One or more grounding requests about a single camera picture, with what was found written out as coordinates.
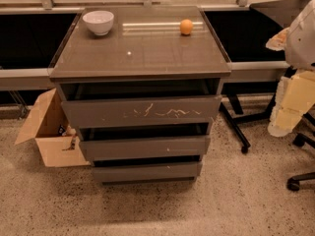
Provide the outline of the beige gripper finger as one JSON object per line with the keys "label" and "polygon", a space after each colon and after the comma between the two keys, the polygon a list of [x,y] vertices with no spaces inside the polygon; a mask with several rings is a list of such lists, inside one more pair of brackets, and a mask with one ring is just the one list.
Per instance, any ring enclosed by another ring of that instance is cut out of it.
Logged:
{"label": "beige gripper finger", "polygon": [[273,37],[271,37],[267,41],[266,47],[274,51],[284,50],[285,45],[286,45],[287,33],[288,33],[288,28],[282,29],[280,32],[275,34]]}

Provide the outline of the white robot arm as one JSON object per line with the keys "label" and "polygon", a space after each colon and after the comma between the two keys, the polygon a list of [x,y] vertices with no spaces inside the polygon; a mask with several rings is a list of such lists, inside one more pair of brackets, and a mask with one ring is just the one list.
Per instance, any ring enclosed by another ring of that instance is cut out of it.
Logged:
{"label": "white robot arm", "polygon": [[268,132],[284,137],[315,104],[315,1],[311,0],[288,28],[266,43],[275,51],[284,51],[285,62],[293,69],[282,76],[277,87]]}

